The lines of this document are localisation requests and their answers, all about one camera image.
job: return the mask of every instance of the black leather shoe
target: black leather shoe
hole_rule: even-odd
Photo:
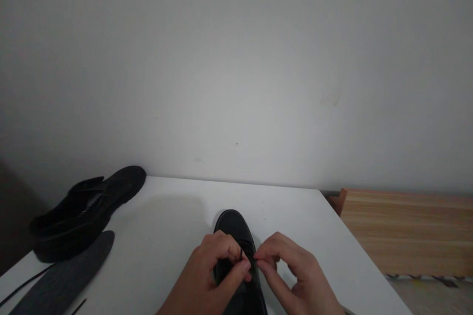
[[[37,238],[33,251],[42,262],[59,262],[87,249],[108,224],[113,212],[143,187],[146,172],[128,166],[108,179],[96,177],[76,184],[50,212],[33,219]]]
[[[224,315],[267,315],[266,303],[261,291],[258,268],[253,255],[256,252],[255,243],[251,236],[250,229],[243,216],[233,209],[224,211],[217,220],[215,230],[222,230],[225,234],[232,235],[236,242],[245,252],[250,260],[251,281],[243,281],[230,300]],[[226,277],[232,269],[232,264],[227,259],[219,260],[213,269],[213,275],[217,285]]]

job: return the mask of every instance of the shoelace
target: shoelace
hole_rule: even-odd
[[[235,238],[235,241],[240,245],[241,249],[245,253],[246,257],[251,263],[251,267],[255,264],[253,243],[247,239]]]

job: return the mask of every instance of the wooden board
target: wooden board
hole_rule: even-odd
[[[473,198],[342,189],[339,199],[382,273],[473,276]]]

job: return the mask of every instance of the white table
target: white table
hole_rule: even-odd
[[[241,212],[256,247],[280,231],[311,251],[339,301],[355,314],[411,314],[319,191],[160,177],[148,177],[115,212],[106,228],[115,232],[110,255],[68,314],[87,298],[78,315],[153,315],[225,209]],[[45,267],[29,253],[0,278],[0,300]],[[285,264],[278,272],[287,283],[295,282]],[[283,314],[262,274],[261,280],[268,313]],[[7,314],[33,284],[3,305],[0,314]]]

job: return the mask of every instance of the finger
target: finger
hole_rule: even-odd
[[[280,257],[288,265],[297,269],[301,262],[300,253],[297,252],[290,244],[281,238],[270,237],[264,241],[259,249],[255,252],[254,258],[258,260],[266,259],[267,257]]]
[[[294,312],[294,307],[296,306],[297,298],[291,293],[287,284],[266,261],[259,260],[256,264],[261,272],[263,272],[268,285],[286,313],[292,314]]]
[[[217,308],[219,309],[219,314],[224,311],[230,302],[230,299],[237,291],[246,274],[248,274],[250,267],[251,264],[248,260],[243,260],[237,263],[235,266],[233,266],[231,271],[223,279],[220,285],[215,288],[214,291],[216,293],[215,297],[218,299]]]
[[[225,236],[226,234],[222,230],[217,230],[213,233],[214,239],[218,239],[219,237]]]
[[[207,235],[205,235],[205,236],[203,237],[203,239],[202,239],[201,245],[205,245],[205,244],[210,243],[210,242],[212,241],[212,239],[213,239],[213,235],[214,235],[214,234],[207,234]]]
[[[277,271],[277,263],[279,262],[279,256],[266,256],[263,261],[266,261],[274,270]]]
[[[225,235],[214,241],[215,247],[213,247],[212,256],[217,259],[229,258],[230,260],[239,260],[240,255],[243,259],[247,260],[248,257],[245,253],[241,252],[240,245],[235,241],[231,235]]]

